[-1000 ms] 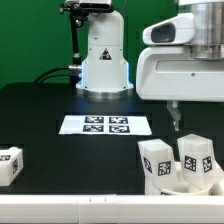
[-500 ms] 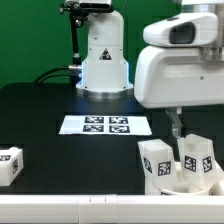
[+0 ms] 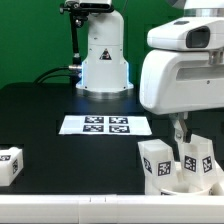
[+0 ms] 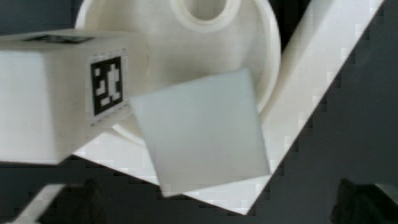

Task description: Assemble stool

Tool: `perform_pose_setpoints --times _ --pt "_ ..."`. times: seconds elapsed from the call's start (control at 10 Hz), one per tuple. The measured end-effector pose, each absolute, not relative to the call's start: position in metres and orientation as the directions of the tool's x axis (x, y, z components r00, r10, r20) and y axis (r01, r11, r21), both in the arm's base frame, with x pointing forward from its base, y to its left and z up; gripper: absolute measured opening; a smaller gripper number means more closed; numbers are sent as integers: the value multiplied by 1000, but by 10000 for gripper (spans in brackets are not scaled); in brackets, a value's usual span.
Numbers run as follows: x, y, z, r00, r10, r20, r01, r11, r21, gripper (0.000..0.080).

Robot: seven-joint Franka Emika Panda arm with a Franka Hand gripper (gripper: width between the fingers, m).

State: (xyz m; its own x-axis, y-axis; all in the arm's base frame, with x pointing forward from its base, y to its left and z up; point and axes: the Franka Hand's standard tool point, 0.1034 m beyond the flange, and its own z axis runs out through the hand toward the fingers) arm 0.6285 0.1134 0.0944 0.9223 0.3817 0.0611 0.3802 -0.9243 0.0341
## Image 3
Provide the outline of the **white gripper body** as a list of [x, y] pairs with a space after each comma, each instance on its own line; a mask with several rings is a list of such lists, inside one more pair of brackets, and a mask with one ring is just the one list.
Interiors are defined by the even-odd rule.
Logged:
[[139, 98], [154, 114], [224, 107], [224, 64], [210, 65], [208, 52], [153, 50], [142, 66]]

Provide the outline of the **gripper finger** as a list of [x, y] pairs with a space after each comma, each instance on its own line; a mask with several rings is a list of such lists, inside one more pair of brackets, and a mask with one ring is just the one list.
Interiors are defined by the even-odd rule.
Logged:
[[190, 143], [192, 131], [187, 128], [185, 121], [188, 118], [187, 112], [173, 113], [169, 115], [174, 127], [174, 139], [179, 143]]

